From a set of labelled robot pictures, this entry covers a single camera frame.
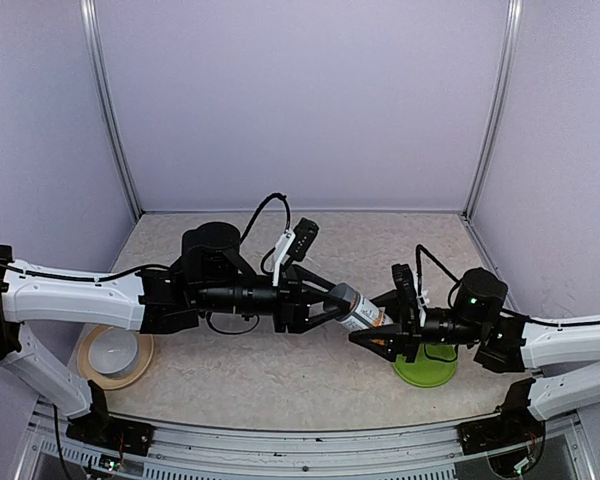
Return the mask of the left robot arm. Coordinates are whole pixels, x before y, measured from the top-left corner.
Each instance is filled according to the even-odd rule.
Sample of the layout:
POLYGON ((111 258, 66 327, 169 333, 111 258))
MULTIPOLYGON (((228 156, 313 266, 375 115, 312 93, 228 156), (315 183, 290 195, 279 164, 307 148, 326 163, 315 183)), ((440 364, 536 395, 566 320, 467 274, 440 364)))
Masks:
POLYGON ((0 365, 52 401, 101 445, 120 434, 103 390, 75 377, 36 342, 28 323, 90 323, 165 335, 198 326, 214 313, 269 316, 278 333, 305 333, 344 315, 333 284, 299 266, 318 233, 307 219, 286 228, 274 270, 259 275, 242 257, 246 236, 226 222, 186 231, 170 266, 147 264, 118 274, 46 269, 0 245, 0 365))

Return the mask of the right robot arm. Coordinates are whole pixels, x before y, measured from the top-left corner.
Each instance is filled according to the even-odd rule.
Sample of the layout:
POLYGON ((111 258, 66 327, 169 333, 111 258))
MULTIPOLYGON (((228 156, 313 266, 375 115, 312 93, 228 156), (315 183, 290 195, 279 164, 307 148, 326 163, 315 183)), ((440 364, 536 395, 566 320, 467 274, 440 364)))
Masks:
POLYGON ((432 308, 420 265, 395 264, 391 270, 394 290, 375 300, 391 323, 351 333, 352 343, 388 361, 413 361, 427 345, 474 346, 475 362, 494 373, 578 364, 557 376, 512 384, 505 411, 491 423, 498 442, 515 442, 529 429, 531 418, 549 420, 600 403, 600 314, 540 319, 508 310, 507 284, 482 267, 453 280, 447 307, 432 308))

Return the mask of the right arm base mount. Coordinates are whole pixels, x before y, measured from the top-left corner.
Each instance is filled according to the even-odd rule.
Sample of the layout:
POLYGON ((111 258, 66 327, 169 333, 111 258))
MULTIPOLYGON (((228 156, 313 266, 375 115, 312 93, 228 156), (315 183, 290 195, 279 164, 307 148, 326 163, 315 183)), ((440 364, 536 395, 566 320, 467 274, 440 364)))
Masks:
POLYGON ((495 416, 459 424, 456 429, 464 455, 488 452, 530 441, 546 434, 544 420, 529 411, 533 378, 513 383, 495 416))

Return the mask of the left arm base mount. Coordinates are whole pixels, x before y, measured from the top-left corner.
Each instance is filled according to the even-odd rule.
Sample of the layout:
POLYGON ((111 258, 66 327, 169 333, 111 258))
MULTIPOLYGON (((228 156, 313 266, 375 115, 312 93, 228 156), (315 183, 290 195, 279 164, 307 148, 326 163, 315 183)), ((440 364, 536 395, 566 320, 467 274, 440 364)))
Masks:
POLYGON ((110 415, 104 390, 93 380, 88 380, 87 385, 91 393, 89 410, 68 420, 66 436, 118 453, 146 457, 155 428, 145 422, 110 415))

